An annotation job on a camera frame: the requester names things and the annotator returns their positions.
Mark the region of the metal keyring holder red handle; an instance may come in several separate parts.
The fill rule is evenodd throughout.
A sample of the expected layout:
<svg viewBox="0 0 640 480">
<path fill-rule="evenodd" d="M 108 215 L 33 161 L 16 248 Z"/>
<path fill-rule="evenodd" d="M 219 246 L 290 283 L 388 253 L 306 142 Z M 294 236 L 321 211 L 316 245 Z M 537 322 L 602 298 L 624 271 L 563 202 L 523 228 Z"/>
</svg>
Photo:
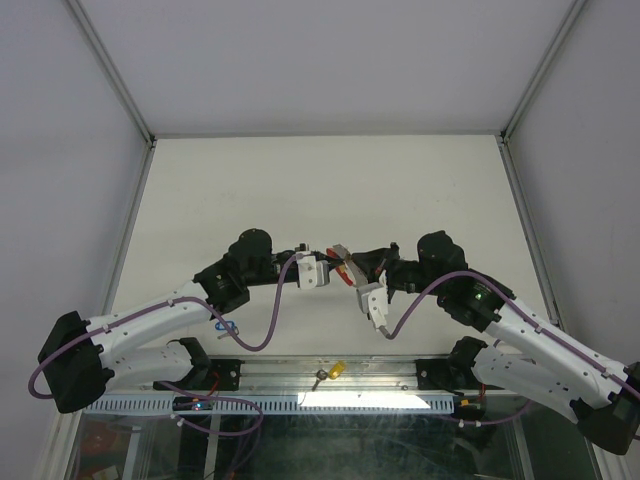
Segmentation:
<svg viewBox="0 0 640 480">
<path fill-rule="evenodd" d="M 351 252 L 345 246 L 335 244 L 328 247 L 326 255 L 339 262 L 336 271 L 348 286 L 359 288 L 369 283 L 365 273 L 356 265 Z"/>
</svg>

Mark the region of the yellow tag key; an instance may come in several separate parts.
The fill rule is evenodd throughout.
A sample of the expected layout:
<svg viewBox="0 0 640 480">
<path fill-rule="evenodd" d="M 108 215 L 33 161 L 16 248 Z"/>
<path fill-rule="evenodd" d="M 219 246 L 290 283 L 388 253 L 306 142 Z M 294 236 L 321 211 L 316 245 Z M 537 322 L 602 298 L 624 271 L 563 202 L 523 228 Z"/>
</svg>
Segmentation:
<svg viewBox="0 0 640 480">
<path fill-rule="evenodd" d="M 320 369 L 315 374 L 315 381 L 311 387 L 311 391 L 315 392 L 319 385 L 326 380 L 336 380 L 346 370 L 346 363 L 344 361 L 338 361 L 328 370 Z"/>
</svg>

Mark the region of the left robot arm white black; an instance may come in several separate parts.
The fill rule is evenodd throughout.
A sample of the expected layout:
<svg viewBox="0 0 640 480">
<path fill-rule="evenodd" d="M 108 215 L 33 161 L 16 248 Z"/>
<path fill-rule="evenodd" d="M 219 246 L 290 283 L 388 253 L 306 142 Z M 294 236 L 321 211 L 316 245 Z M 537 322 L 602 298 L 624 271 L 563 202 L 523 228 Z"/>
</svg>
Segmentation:
<svg viewBox="0 0 640 480">
<path fill-rule="evenodd" d="M 59 317 L 37 356 L 29 393 L 53 400 L 66 414 L 118 388 L 160 381 L 201 387 L 210 366 L 197 339 L 161 347 L 152 341 L 233 312 L 249 302 L 253 287 L 325 286 L 338 265 L 338 259 L 306 245 L 274 252 L 266 231 L 247 230 L 217 262 L 159 300 L 116 314 L 83 318 L 72 311 Z"/>
</svg>

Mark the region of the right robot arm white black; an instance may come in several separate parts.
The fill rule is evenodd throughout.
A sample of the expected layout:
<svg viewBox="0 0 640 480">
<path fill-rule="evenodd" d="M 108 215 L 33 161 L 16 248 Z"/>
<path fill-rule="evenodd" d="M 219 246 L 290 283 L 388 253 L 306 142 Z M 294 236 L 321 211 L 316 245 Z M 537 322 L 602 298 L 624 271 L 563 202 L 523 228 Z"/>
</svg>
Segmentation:
<svg viewBox="0 0 640 480">
<path fill-rule="evenodd" d="M 580 343 L 539 316 L 512 290 L 469 268 L 464 251 L 443 231 L 424 235 L 418 257 L 404 260 L 396 244 L 353 253 L 349 268 L 365 280 L 363 309 L 376 330 L 395 339 L 416 308 L 392 331 L 387 307 L 403 291 L 417 301 L 435 297 L 453 320 L 520 352 L 511 359 L 486 342 L 465 337 L 449 355 L 448 378 L 459 387 L 478 381 L 517 393 L 575 424 L 592 444 L 624 455 L 639 435 L 639 366 L 625 365 Z"/>
</svg>

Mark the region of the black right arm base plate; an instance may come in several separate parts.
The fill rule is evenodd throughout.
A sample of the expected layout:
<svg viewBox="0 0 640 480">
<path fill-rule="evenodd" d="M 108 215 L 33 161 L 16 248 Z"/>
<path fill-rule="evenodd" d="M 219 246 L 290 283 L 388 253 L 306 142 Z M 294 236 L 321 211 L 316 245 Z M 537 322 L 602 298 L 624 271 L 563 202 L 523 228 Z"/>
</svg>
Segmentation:
<svg viewBox="0 0 640 480">
<path fill-rule="evenodd" d="M 454 367 L 445 358 L 417 359 L 416 380 L 419 390 L 445 390 L 460 395 L 480 386 L 469 370 Z"/>
</svg>

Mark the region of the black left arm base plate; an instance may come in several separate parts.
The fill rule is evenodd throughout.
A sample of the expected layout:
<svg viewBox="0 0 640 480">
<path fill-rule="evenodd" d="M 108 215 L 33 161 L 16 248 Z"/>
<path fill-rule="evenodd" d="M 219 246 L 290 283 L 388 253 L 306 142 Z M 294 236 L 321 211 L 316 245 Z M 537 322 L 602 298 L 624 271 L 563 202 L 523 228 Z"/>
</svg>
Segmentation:
<svg viewBox="0 0 640 480">
<path fill-rule="evenodd" d="M 193 391 L 235 392 L 240 388 L 240 359 L 212 358 L 207 372 L 191 387 Z"/>
</svg>

